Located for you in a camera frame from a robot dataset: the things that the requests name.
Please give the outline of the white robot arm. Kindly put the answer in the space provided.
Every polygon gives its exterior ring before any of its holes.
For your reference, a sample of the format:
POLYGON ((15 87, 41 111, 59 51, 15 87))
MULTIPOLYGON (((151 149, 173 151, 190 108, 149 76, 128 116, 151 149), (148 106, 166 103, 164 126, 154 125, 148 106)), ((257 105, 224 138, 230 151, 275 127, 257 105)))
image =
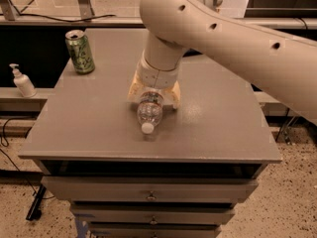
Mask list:
POLYGON ((174 87, 193 49, 317 124, 317 43, 224 17, 212 0, 141 0, 149 30, 129 97, 174 87))

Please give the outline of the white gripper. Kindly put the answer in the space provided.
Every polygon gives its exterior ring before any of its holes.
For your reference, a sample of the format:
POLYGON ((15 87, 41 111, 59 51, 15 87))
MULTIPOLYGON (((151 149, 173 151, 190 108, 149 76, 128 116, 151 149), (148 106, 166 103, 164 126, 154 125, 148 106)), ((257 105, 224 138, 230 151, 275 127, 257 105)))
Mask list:
POLYGON ((177 109, 180 106, 180 86, 176 82, 180 68, 180 54, 164 54, 143 51, 137 64, 130 85, 127 100, 131 103, 139 103, 145 87, 163 89, 163 104, 177 109))

